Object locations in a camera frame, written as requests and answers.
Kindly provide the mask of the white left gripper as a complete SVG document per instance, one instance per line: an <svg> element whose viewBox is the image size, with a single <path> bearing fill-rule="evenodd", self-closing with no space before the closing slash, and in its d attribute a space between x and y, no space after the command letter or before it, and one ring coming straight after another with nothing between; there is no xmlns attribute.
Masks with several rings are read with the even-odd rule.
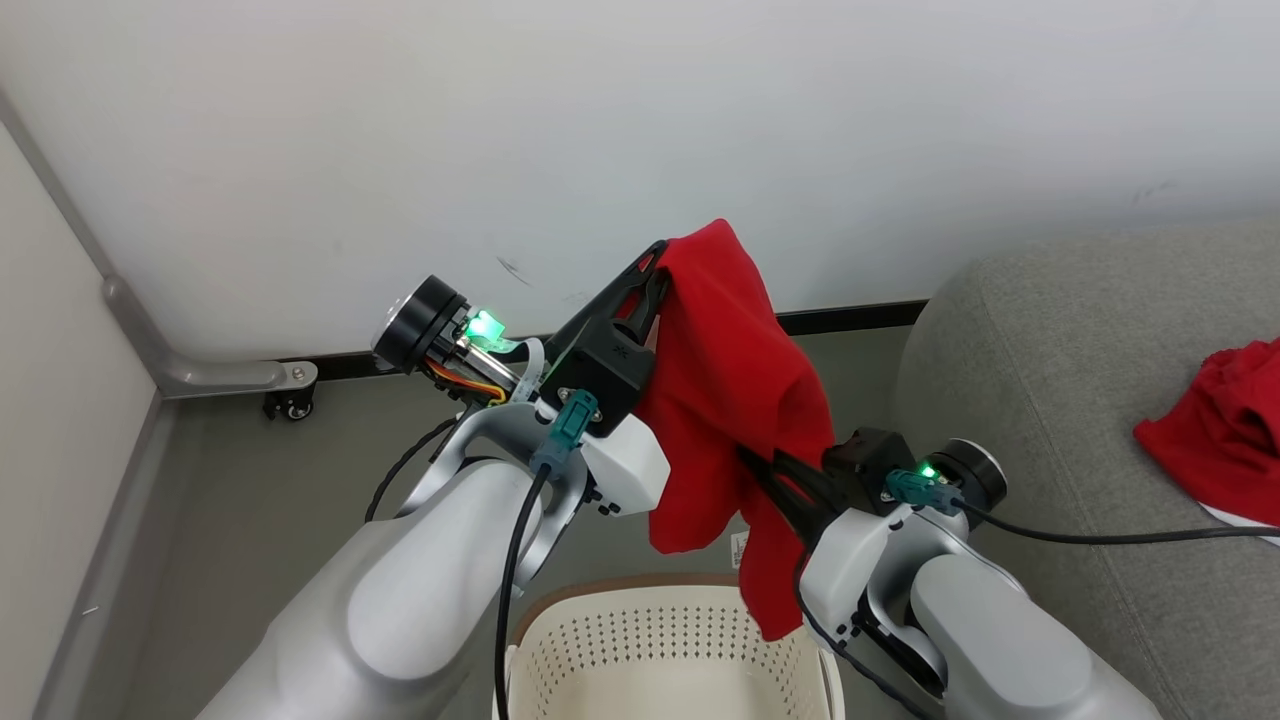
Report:
<svg viewBox="0 0 1280 720"><path fill-rule="evenodd" d="M548 340L550 354L567 351L586 324L604 318L637 345L645 345L669 288L660 259L669 247L659 240L645 249ZM599 503L608 514L634 515L657 509L669 479L669 461L653 429L628 414L608 436L590 421L580 452L589 473L581 505Z"/></svg>

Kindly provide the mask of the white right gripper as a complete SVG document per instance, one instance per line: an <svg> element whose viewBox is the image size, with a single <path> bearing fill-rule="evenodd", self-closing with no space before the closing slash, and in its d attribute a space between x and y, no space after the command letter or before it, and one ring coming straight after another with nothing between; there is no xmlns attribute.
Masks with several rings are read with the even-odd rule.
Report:
<svg viewBox="0 0 1280 720"><path fill-rule="evenodd" d="M899 505L886 516L847 509L829 524L829 498L845 497L838 479L781 450L765 459L741 447L740 459L803 546L815 546L800 575L799 598L813 630L836 639L913 506Z"/></svg>

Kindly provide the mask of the red cloth garment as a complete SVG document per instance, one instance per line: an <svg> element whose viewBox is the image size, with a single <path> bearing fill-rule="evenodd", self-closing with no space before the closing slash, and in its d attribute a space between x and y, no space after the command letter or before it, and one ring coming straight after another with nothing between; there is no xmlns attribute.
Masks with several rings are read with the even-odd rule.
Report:
<svg viewBox="0 0 1280 720"><path fill-rule="evenodd" d="M749 528L742 601L762 638L780 641L803 621L792 585L803 543L739 452L772 459L783 451L817 466L835 443L826 391L777 322L760 272L728 222L672 240L660 265L671 286L655 370L636 409L669 462L649 539L660 553L703 550L741 518Z"/></svg>

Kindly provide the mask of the cream perforated laundry basket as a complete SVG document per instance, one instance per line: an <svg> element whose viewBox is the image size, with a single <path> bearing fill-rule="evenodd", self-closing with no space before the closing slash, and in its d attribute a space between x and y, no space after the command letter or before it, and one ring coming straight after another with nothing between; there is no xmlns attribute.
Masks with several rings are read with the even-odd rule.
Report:
<svg viewBox="0 0 1280 720"><path fill-rule="evenodd" d="M732 574L650 574L556 591L506 651L508 720L845 720L835 656L764 641Z"/></svg>

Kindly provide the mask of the dark grey baseboard strip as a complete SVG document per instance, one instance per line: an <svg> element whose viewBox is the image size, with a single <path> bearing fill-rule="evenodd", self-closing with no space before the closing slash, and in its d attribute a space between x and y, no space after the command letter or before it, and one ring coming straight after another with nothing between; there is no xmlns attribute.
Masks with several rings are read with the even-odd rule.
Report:
<svg viewBox="0 0 1280 720"><path fill-rule="evenodd" d="M823 307L804 311L780 313L777 322L790 336L828 334L854 331L873 331L911 325L928 301L925 299L872 304L845 307ZM384 375L399 375L401 370L383 361L370 351L353 354L328 354L296 357L297 363L316 366L316 379L357 380Z"/></svg>

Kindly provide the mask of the grey fabric sofa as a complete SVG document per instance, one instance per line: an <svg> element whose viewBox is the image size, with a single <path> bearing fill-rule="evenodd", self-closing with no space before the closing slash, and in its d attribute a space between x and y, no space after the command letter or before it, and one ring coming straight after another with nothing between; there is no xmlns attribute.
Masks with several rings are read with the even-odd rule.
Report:
<svg viewBox="0 0 1280 720"><path fill-rule="evenodd" d="M927 304L893 421L919 454L977 442L1005 521L1065 534L1216 527L1133 438L1203 360L1280 337L1280 218L1059 240L986 258ZM1166 720L1280 720L1280 547L1234 538L975 546Z"/></svg>

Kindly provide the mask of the red garment with white trim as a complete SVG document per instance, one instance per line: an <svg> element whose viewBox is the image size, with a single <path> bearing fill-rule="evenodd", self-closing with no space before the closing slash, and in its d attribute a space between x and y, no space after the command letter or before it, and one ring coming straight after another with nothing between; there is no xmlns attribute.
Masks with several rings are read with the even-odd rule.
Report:
<svg viewBox="0 0 1280 720"><path fill-rule="evenodd" d="M1280 338L1210 355L1172 409L1133 436L1215 519L1280 530ZM1280 536L1267 542L1280 548Z"/></svg>

